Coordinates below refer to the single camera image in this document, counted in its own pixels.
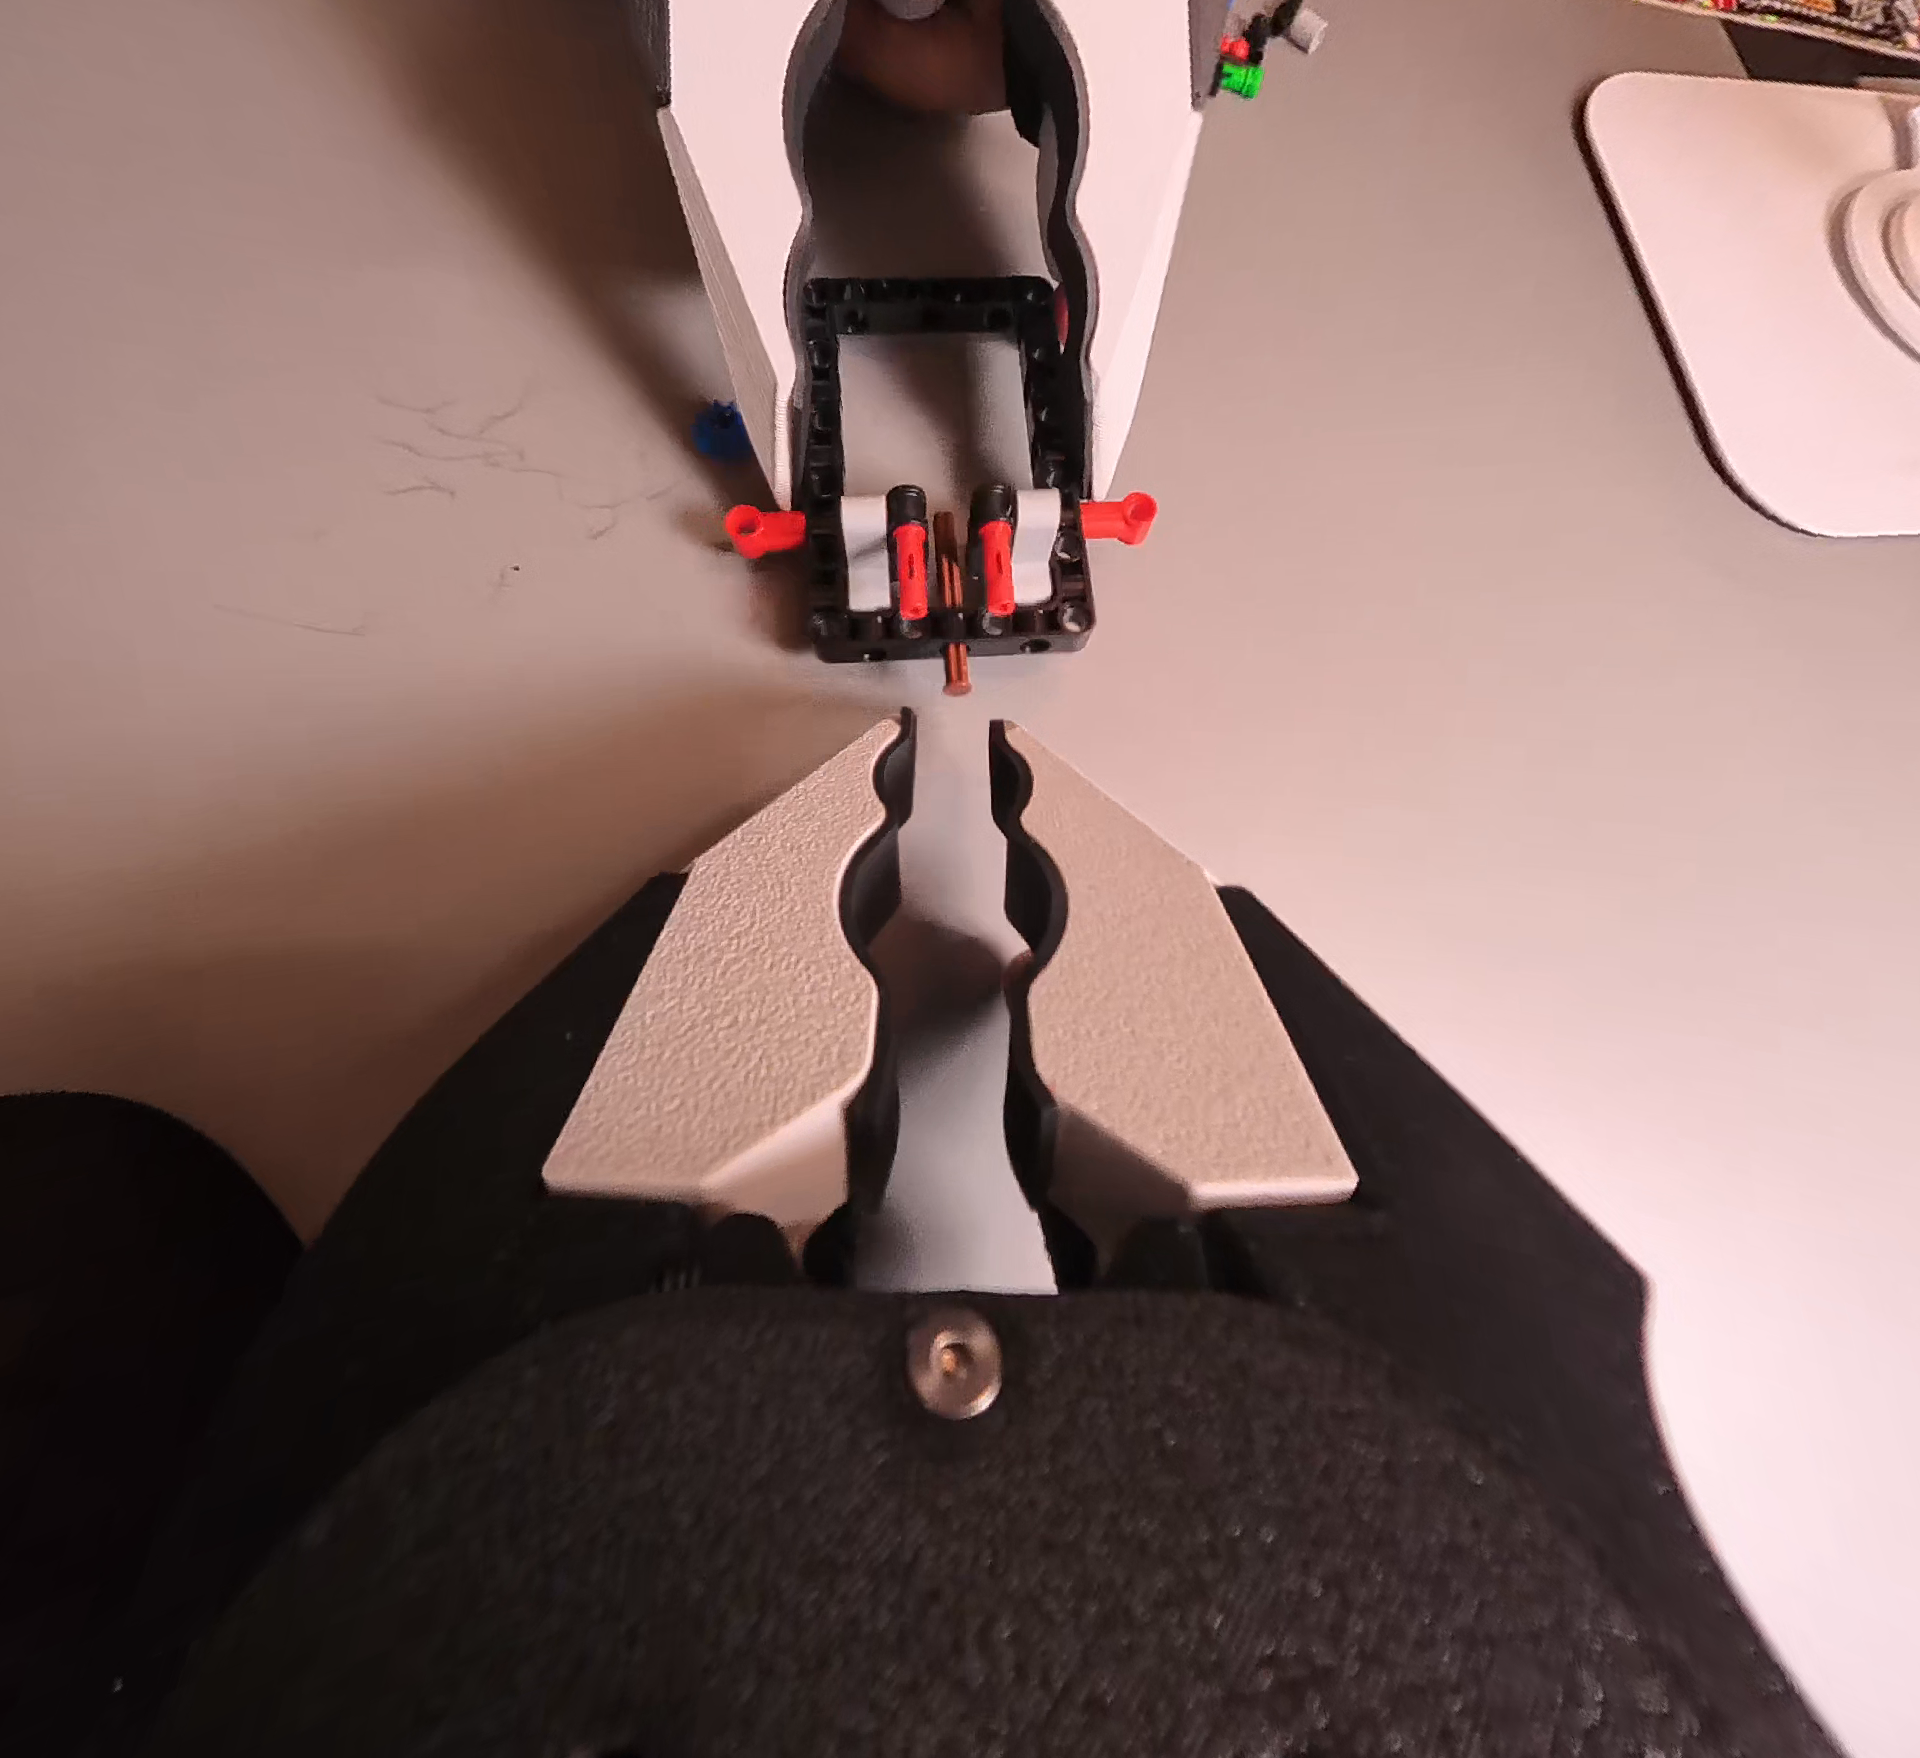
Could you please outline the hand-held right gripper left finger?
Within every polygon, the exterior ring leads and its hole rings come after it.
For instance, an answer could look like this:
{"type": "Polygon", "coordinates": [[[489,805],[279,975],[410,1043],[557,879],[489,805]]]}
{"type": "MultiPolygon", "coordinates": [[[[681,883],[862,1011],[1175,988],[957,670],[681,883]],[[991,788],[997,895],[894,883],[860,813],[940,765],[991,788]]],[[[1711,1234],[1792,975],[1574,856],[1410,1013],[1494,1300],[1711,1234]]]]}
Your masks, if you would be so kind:
{"type": "Polygon", "coordinates": [[[876,970],[899,911],[915,714],[866,730],[684,870],[542,1183],[576,1201],[766,1217],[848,1288],[899,1147],[876,970]]]}

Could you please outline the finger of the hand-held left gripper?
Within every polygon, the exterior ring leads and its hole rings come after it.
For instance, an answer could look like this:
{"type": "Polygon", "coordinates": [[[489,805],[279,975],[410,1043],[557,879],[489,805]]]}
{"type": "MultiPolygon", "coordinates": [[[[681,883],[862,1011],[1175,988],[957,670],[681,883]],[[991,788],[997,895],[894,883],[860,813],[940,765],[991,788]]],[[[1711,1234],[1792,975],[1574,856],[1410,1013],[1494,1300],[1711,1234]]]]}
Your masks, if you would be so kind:
{"type": "Polygon", "coordinates": [[[795,495],[801,428],[803,120],[841,12],[843,0],[667,0],[659,133],[734,399],[779,502],[795,495]]]}
{"type": "Polygon", "coordinates": [[[1087,481],[1133,426],[1195,155],[1190,0],[1019,0],[1044,259],[1068,300],[1087,481]]]}

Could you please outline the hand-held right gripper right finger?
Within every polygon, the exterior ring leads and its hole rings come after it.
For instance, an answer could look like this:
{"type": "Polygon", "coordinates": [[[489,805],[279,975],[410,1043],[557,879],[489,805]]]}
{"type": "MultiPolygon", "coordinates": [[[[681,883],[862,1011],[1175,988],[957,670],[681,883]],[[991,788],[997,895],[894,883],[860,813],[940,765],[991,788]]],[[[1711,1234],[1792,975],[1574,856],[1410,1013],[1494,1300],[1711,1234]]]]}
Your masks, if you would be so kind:
{"type": "Polygon", "coordinates": [[[1358,1195],[1358,1168],[1210,872],[1033,731],[994,722],[1008,1158],[1059,1288],[1145,1228],[1358,1195]]]}

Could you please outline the black lego frame assembly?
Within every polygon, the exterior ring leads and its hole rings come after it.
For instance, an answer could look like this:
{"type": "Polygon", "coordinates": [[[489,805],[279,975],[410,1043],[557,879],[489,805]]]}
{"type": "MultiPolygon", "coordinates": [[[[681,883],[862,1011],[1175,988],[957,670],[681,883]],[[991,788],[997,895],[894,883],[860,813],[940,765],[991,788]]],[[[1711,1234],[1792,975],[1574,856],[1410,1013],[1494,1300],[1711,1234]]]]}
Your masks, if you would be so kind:
{"type": "Polygon", "coordinates": [[[739,506],[734,553],[749,564],[805,564],[808,634],[828,665],[937,659],[948,617],[924,486],[879,495],[848,486],[841,346],[853,340],[964,336],[1005,344],[1020,372],[1025,482],[991,479],[958,526],[970,580],[974,658],[1072,652],[1098,609],[1093,546],[1143,546],[1157,521],[1149,494],[1096,499],[1071,433],[1065,295],[1039,276],[815,279],[801,303],[803,437],[793,506],[739,506]]]}

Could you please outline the brown lego axle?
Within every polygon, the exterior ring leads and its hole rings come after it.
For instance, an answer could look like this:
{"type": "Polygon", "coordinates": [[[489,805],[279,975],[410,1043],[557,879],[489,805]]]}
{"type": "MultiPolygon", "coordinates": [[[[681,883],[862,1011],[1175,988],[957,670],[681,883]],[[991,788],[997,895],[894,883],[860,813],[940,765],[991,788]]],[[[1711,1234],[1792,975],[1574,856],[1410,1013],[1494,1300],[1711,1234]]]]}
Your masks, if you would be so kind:
{"type": "Polygon", "coordinates": [[[934,516],[935,566],[943,594],[943,612],[948,617],[948,645],[943,647],[943,691],[948,696],[970,696],[971,667],[967,640],[970,580],[958,536],[957,516],[935,511],[934,516]]]}

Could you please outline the pile of small lego pieces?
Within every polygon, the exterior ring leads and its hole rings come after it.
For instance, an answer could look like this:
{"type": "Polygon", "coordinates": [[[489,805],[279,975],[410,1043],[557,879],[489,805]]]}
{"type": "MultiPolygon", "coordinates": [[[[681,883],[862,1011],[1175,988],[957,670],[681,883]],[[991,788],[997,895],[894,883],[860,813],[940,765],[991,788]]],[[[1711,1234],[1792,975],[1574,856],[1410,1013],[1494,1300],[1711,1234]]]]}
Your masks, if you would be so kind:
{"type": "Polygon", "coordinates": [[[1251,104],[1288,59],[1314,57],[1331,21],[1314,0],[1192,0],[1207,99],[1251,104]]]}

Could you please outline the person's left hand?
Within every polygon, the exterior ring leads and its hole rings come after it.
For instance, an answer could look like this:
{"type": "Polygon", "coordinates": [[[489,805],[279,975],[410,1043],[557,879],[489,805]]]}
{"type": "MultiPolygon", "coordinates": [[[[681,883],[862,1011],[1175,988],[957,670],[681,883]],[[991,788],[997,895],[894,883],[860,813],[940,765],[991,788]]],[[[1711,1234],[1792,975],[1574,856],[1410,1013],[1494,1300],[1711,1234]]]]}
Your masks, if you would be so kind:
{"type": "Polygon", "coordinates": [[[1008,38],[1004,0],[944,0],[914,21],[879,0],[848,0],[833,63],[841,78],[904,112],[1009,112],[1024,139],[1039,139],[1044,102],[1008,38]]]}

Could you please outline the white book stand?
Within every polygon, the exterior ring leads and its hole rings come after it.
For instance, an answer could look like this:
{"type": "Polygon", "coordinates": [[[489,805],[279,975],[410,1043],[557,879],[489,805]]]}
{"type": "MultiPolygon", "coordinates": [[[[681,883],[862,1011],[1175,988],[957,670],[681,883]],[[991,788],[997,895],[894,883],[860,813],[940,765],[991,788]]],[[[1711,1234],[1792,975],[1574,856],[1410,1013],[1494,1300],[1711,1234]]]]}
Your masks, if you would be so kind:
{"type": "Polygon", "coordinates": [[[1582,131],[1722,476],[1812,536],[1915,536],[1915,84],[1627,72],[1582,131]]]}

